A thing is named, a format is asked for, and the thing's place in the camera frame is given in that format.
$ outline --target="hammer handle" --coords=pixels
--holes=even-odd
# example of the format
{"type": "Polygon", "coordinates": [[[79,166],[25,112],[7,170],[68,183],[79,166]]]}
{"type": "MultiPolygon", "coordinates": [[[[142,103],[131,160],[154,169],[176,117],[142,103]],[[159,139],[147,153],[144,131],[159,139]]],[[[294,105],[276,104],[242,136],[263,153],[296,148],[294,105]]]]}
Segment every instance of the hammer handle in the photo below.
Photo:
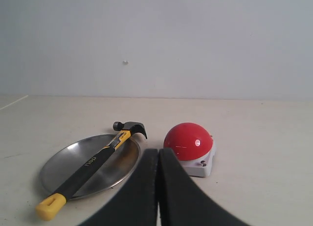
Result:
{"type": "Polygon", "coordinates": [[[63,182],[49,197],[36,206],[38,216],[52,220],[68,200],[93,176],[129,137],[131,132],[120,131],[111,142],[82,165],[74,174],[63,182]]]}

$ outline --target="claw hammer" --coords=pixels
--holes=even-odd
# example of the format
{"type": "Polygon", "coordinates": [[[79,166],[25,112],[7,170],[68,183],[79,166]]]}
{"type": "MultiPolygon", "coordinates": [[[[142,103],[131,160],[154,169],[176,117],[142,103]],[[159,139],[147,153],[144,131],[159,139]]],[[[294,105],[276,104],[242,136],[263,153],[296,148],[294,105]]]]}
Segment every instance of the claw hammer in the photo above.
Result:
{"type": "Polygon", "coordinates": [[[113,129],[119,133],[98,153],[85,162],[74,174],[63,182],[49,197],[36,206],[37,215],[45,221],[52,220],[68,200],[92,177],[106,160],[128,138],[135,133],[142,133],[146,139],[145,127],[139,122],[115,122],[113,129]]]}

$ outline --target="white table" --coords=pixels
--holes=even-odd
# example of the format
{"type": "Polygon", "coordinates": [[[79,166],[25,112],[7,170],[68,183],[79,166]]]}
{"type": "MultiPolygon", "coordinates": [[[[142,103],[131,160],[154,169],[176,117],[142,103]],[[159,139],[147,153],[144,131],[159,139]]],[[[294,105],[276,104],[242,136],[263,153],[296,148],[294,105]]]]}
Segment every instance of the white table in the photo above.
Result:
{"type": "Polygon", "coordinates": [[[125,181],[43,222],[35,180],[65,146],[129,120],[145,124],[142,149],[162,148],[178,123],[204,126],[218,149],[211,176],[192,179],[206,194],[252,226],[313,225],[313,103],[21,95],[0,96],[0,108],[2,225],[74,226],[103,206],[125,181]]]}

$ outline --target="stainless steel plate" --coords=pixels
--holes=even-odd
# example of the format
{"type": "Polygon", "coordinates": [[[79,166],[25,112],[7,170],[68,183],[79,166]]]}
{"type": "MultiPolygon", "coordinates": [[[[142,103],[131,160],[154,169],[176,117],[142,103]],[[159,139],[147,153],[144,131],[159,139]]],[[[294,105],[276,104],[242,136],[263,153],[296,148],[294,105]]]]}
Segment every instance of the stainless steel plate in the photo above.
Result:
{"type": "MultiPolygon", "coordinates": [[[[40,182],[48,194],[54,192],[86,160],[108,144],[114,135],[92,136],[56,153],[40,171],[40,182]]],[[[122,144],[103,166],[76,192],[72,199],[106,190],[121,182],[135,168],[140,147],[133,139],[122,144]]]]}

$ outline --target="hammer head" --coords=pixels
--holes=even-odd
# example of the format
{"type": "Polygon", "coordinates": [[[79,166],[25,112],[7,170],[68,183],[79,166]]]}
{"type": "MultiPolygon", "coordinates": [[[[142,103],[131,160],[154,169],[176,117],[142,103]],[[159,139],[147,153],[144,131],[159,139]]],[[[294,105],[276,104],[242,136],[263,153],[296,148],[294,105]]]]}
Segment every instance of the hammer head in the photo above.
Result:
{"type": "Polygon", "coordinates": [[[113,129],[115,131],[127,130],[130,131],[132,135],[135,133],[142,133],[147,139],[145,126],[140,122],[115,122],[113,124],[113,129]]]}

